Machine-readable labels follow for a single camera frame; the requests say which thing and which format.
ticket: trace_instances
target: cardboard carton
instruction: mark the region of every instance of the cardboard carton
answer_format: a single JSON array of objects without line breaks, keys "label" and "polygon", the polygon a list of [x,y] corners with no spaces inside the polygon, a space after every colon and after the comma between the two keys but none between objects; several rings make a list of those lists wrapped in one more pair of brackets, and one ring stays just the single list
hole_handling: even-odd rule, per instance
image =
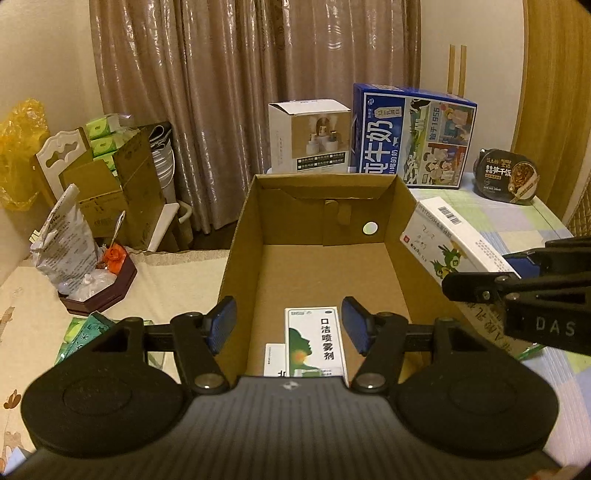
[{"label": "cardboard carton", "polygon": [[[414,323],[463,319],[400,241],[415,206],[397,176],[255,177],[220,289],[220,298],[231,295],[238,306],[236,327],[217,357],[229,380],[263,374],[265,345],[285,341],[286,308],[337,305],[342,318],[340,305],[351,295],[370,312]],[[363,232],[369,222],[378,227],[373,235]],[[353,378],[363,358],[344,330],[342,336]],[[402,376],[421,364],[421,355],[407,354]]]},{"label": "cardboard carton", "polygon": [[409,186],[458,188],[475,119],[476,104],[456,95],[356,83],[351,163]]},{"label": "cardboard carton", "polygon": [[95,238],[110,238],[125,210],[119,241],[137,250],[147,249],[164,207],[148,135],[135,135],[113,153],[118,177],[103,161],[79,160],[64,171],[63,182],[75,183],[80,189],[80,209]]},{"label": "cardboard carton", "polygon": [[336,100],[269,104],[273,173],[347,173],[351,110]]}]

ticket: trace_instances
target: plastic bag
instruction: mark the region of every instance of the plastic bag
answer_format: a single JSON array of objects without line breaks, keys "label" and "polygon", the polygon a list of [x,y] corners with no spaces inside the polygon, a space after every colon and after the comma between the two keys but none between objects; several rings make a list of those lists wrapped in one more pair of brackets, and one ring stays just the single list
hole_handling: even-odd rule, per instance
[{"label": "plastic bag", "polygon": [[0,203],[9,210],[31,208],[39,189],[30,159],[49,138],[43,105],[19,103],[0,123]]},{"label": "plastic bag", "polygon": [[68,186],[31,245],[33,265],[64,295],[76,291],[102,257],[78,207],[79,192],[75,184]]},{"label": "plastic bag", "polygon": [[78,290],[68,296],[68,298],[70,300],[86,301],[98,292],[111,286],[115,280],[117,280],[117,275],[108,270],[93,270],[84,275],[82,285],[78,287]]}]

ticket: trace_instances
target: round hole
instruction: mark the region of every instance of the round hole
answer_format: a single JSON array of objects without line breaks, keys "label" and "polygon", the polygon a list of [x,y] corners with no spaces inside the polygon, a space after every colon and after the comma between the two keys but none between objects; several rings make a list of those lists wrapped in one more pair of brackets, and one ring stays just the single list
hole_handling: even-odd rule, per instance
[{"label": "round hole", "polygon": [[377,231],[378,231],[378,224],[375,222],[367,222],[363,226],[363,232],[365,233],[365,235],[373,235]]}]

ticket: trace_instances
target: round black pad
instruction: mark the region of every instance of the round black pad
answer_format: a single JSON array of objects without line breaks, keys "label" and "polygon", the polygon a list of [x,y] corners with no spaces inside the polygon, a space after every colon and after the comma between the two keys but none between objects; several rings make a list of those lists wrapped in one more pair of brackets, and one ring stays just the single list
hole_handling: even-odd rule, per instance
[{"label": "round black pad", "polygon": [[180,386],[122,357],[75,355],[35,380],[21,407],[31,438],[62,455],[101,457],[137,449],[167,431],[183,407]]},{"label": "round black pad", "polygon": [[558,399],[538,375],[504,353],[453,352],[400,385],[401,420],[456,455],[500,458],[542,447]]}]

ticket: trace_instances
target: white chair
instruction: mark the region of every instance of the white chair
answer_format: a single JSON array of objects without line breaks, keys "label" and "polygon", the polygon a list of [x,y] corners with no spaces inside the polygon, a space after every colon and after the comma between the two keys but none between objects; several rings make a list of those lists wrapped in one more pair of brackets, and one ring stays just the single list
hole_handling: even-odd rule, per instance
[{"label": "white chair", "polygon": [[79,129],[72,132],[59,132],[49,137],[37,154],[41,170],[56,199],[64,193],[60,174],[88,149],[83,135],[84,133]]}]

